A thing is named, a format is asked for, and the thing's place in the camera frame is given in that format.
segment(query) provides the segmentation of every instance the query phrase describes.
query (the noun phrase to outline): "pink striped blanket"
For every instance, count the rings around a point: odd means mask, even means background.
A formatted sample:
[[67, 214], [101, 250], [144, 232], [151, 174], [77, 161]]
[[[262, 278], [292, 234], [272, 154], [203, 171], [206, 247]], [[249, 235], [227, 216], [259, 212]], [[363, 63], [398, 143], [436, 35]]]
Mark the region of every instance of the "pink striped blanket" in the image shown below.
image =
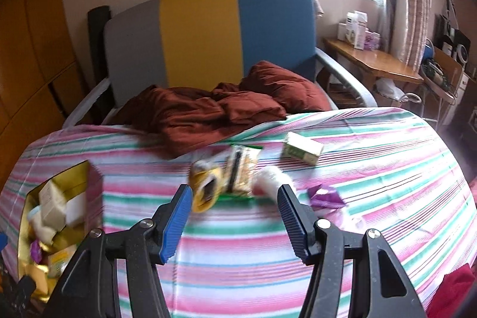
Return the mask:
[[[317, 167], [281, 159], [288, 131], [325, 145]], [[122, 126], [77, 126], [32, 143], [0, 194], [0, 228], [16, 273], [18, 224], [25, 195], [49, 177], [88, 159], [103, 175], [90, 219], [107, 232], [129, 228], [168, 202], [187, 181], [190, 163], [230, 143], [263, 146], [259, 167], [275, 164], [294, 180], [300, 201], [317, 184], [337, 188], [351, 216], [379, 229], [424, 305], [444, 274], [477, 254], [476, 206], [456, 160], [422, 119], [398, 108], [358, 108], [289, 116], [259, 125], [172, 161], [159, 157], [155, 135]], [[351, 263], [346, 263], [339, 316], [347, 316]], [[131, 314], [119, 264], [124, 317]], [[174, 318], [297, 317], [311, 268], [293, 254], [277, 206], [269, 199], [219, 201], [191, 214], [176, 255], [159, 267]]]

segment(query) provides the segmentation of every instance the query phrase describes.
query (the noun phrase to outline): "snack package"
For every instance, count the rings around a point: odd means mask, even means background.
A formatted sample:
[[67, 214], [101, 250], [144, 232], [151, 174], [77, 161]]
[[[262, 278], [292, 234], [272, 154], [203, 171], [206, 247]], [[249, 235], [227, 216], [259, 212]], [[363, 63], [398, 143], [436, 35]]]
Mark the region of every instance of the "snack package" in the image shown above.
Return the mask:
[[38, 240], [35, 240], [30, 245], [30, 256], [36, 264], [40, 264], [43, 260], [43, 252], [41, 251], [40, 242]]
[[59, 277], [76, 252], [76, 245], [69, 246], [48, 256], [48, 277]]
[[318, 185], [308, 190], [309, 204], [315, 209], [340, 209], [346, 204], [341, 199], [335, 188], [327, 185]]
[[192, 211], [205, 212], [220, 195], [222, 170], [214, 162], [201, 159], [190, 166], [188, 183], [193, 194]]
[[261, 147], [232, 145], [224, 169], [222, 193], [247, 197], [252, 195], [260, 151]]
[[313, 186], [308, 189], [308, 196], [315, 214], [331, 221], [342, 231], [364, 234], [368, 229], [362, 217], [349, 214], [335, 188], [327, 185]]

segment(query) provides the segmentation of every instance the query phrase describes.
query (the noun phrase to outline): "white carton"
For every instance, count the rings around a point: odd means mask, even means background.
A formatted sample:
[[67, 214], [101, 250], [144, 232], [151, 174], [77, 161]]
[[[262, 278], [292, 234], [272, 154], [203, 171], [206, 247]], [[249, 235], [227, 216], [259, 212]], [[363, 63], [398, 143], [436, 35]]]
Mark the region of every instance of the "white carton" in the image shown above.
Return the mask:
[[66, 225], [73, 228], [86, 217], [86, 192], [78, 194], [66, 203]]
[[316, 166], [323, 148], [324, 145], [313, 139], [289, 132], [283, 141], [282, 153], [285, 157], [299, 159], [310, 166]]
[[40, 191], [41, 219], [57, 232], [66, 225], [66, 199], [56, 184], [49, 180]]
[[354, 12], [356, 20], [354, 21], [354, 48], [364, 50], [364, 42], [366, 40], [366, 25], [368, 24], [368, 14], [361, 11]]
[[356, 24], [356, 18], [357, 15], [356, 13], [349, 12], [346, 15], [346, 42], [354, 46], [354, 41], [355, 41], [355, 32], [354, 32], [354, 26]]

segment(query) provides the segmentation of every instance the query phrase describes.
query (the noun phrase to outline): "purple wrapper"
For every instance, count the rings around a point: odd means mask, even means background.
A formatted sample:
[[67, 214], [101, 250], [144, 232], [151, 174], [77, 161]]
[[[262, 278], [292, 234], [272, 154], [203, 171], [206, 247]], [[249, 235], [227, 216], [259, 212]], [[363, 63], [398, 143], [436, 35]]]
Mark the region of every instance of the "purple wrapper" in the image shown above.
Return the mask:
[[346, 206], [336, 189], [331, 186], [313, 186], [308, 189], [308, 196], [313, 207], [340, 209]]
[[32, 257], [32, 260], [36, 264], [40, 264], [40, 262], [43, 258], [43, 254], [41, 252], [41, 248], [40, 248], [40, 244], [39, 244], [38, 240], [35, 240], [30, 245], [30, 256]]

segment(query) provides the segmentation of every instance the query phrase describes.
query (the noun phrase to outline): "red comforter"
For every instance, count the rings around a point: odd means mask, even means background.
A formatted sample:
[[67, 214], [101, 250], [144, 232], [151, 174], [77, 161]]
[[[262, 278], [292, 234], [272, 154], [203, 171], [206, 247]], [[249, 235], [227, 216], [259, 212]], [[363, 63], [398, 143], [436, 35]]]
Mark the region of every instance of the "red comforter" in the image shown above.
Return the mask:
[[261, 61], [240, 85], [202, 89], [155, 85], [130, 99], [113, 124], [159, 133], [171, 157], [207, 146], [287, 113], [329, 111], [326, 95], [305, 78]]

